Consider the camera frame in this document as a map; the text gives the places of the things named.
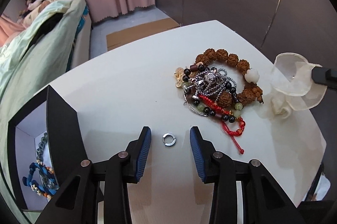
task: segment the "gray wall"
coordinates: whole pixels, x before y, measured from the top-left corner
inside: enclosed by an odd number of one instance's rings
[[[311,63],[337,68],[337,13],[329,0],[156,0],[156,5],[182,25],[218,20],[260,49],[272,62],[279,53],[295,52]],[[327,142],[327,199],[337,198],[337,94],[328,90],[311,109]]]
[[[19,11],[26,9],[25,0],[11,0],[3,11],[12,21],[16,22],[19,17]]]

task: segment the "white lotus bead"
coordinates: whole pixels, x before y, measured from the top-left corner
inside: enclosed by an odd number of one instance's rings
[[[260,75],[258,74],[257,70],[249,69],[245,74],[245,79],[247,82],[257,83],[258,80],[260,79]]]

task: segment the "gray floor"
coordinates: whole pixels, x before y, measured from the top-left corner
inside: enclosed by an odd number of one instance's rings
[[[90,36],[90,59],[107,52],[108,34],[164,18],[168,16],[153,6],[136,8],[133,12],[94,26]]]

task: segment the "bed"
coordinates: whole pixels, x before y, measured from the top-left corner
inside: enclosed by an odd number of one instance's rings
[[[47,12],[58,10],[63,17],[45,36],[27,48],[25,35],[32,33],[39,25],[39,20]],[[17,206],[12,196],[11,181],[8,176],[7,163],[7,126],[11,117],[41,88],[64,74],[67,69],[73,69],[89,59],[89,42],[91,19],[85,0],[58,0],[49,4],[32,22],[32,24],[10,45],[17,45],[7,80],[0,82],[0,192],[11,211],[20,223],[34,223],[39,213],[23,212]]]

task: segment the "cardboard sheet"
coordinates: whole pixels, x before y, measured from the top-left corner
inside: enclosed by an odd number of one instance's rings
[[[180,25],[173,19],[165,18],[127,28],[122,31],[113,32],[107,35],[107,50],[110,51],[132,41],[177,27],[180,27]]]

